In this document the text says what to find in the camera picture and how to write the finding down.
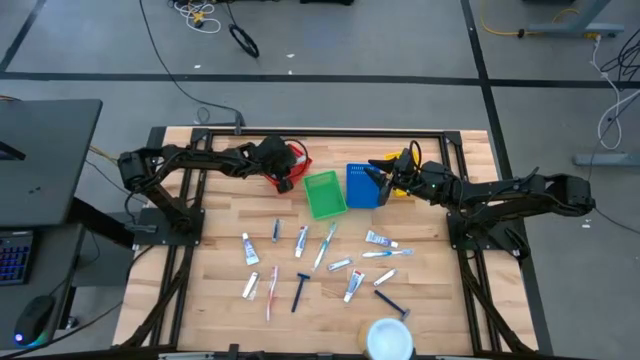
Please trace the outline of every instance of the black desk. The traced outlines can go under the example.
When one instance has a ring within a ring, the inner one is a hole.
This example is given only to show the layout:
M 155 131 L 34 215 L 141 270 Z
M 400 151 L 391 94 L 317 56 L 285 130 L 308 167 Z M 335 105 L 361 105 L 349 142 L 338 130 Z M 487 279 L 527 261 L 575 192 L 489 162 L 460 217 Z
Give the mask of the black desk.
M 25 155 L 0 160 L 0 228 L 81 222 L 131 248 L 133 234 L 74 194 L 100 100 L 0 102 L 0 142 Z
M 65 279 L 65 284 L 52 294 L 56 303 L 45 328 L 44 340 L 51 340 L 61 321 L 66 321 L 65 315 L 71 306 L 67 297 L 84 232 L 80 224 L 60 225 L 37 232 L 29 282 L 0 287 L 0 349 L 18 348 L 13 342 L 13 329 L 26 303 L 36 296 L 48 295 Z
M 0 142 L 24 154 L 0 160 L 0 228 L 36 233 L 27 283 L 0 287 L 2 349 L 17 347 L 13 329 L 27 302 L 63 280 L 44 340 L 66 322 L 85 227 L 131 249 L 121 222 L 74 196 L 101 109 L 100 100 L 0 102 Z

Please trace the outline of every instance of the table leg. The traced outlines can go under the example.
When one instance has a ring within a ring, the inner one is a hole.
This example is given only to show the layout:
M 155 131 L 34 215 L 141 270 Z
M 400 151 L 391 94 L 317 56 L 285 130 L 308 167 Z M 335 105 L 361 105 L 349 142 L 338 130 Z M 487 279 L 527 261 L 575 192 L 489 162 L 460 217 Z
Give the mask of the table leg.
M 73 198 L 67 222 L 79 222 L 85 225 L 89 231 L 103 235 L 127 249 L 131 249 L 133 246 L 134 234 L 127 230 L 123 223 L 78 198 Z

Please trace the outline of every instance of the green basket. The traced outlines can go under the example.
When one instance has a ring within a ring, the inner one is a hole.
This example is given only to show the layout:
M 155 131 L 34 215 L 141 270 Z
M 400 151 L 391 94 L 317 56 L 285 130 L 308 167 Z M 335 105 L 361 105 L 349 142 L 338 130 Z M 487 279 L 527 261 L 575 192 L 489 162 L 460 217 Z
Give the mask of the green basket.
M 347 211 L 347 204 L 335 171 L 305 176 L 304 188 L 311 206 L 311 215 L 315 220 Z

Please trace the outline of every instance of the toothbrush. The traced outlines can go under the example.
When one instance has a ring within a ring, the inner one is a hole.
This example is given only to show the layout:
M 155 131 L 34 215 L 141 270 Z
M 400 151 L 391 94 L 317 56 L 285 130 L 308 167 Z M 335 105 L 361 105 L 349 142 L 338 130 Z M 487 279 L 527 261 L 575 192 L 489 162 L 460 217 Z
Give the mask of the toothbrush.
M 336 225 L 336 223 L 332 223 L 331 227 L 329 227 L 329 235 L 322 242 L 322 245 L 320 245 L 320 251 L 318 252 L 318 257 L 316 257 L 316 262 L 313 264 L 313 271 L 316 271 L 316 269 L 318 268 L 318 265 L 320 265 L 320 262 L 322 262 L 322 259 L 324 258 L 324 254 L 327 252 L 327 248 L 329 247 L 329 242 L 331 241 L 331 238 L 333 237 L 333 234 L 336 232 L 337 228 L 338 228 L 338 225 Z
M 273 267 L 273 273 L 271 274 L 271 284 L 269 285 L 269 299 L 267 300 L 267 322 L 271 320 L 271 304 L 273 302 L 273 291 L 276 288 L 276 281 L 278 281 L 278 266 Z
M 404 249 L 404 250 L 386 250 L 386 251 L 373 251 L 366 252 L 362 254 L 364 258 L 372 258 L 372 257 L 385 257 L 391 255 L 412 255 L 413 249 Z

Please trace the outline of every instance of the computer mouse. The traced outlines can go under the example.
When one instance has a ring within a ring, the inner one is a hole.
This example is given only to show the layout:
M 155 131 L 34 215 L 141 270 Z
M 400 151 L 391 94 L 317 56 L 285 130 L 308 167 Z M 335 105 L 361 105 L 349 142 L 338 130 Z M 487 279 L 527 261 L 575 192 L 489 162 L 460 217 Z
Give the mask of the computer mouse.
M 38 296 L 24 308 L 13 332 L 18 345 L 29 345 L 44 331 L 56 300 L 53 296 Z

